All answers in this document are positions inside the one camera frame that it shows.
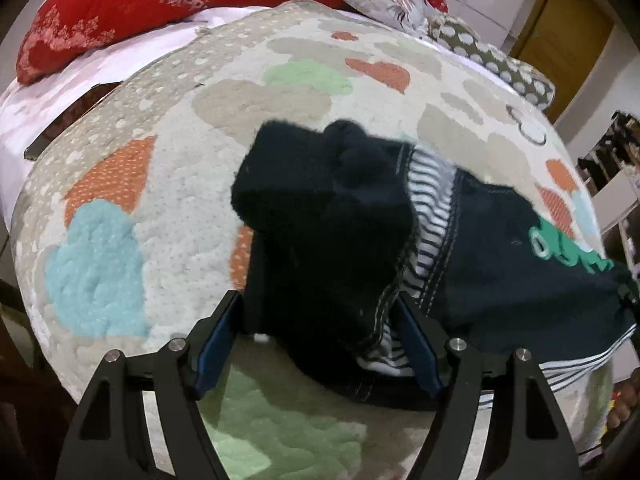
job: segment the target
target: green polka dot fabric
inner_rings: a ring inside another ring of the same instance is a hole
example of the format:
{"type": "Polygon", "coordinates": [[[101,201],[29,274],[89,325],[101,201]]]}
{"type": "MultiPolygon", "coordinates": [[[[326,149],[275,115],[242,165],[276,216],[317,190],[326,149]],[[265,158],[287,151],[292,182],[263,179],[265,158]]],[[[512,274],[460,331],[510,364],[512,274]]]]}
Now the green polka dot fabric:
{"type": "Polygon", "coordinates": [[[507,56],[492,44],[482,42],[460,18],[443,13],[431,16],[429,25],[429,36],[439,45],[495,73],[540,110],[551,106],[556,96],[556,86],[539,70],[507,56]]]}

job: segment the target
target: wooden door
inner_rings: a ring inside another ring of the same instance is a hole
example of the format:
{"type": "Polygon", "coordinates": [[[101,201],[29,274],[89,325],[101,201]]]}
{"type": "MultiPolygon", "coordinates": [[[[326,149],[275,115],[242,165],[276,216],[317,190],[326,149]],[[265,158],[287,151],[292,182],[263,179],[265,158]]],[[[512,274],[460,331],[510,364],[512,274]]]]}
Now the wooden door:
{"type": "Polygon", "coordinates": [[[613,22],[593,0],[541,0],[528,33],[511,51],[556,85],[556,98],[545,110],[554,122],[582,86],[602,49],[613,22]]]}

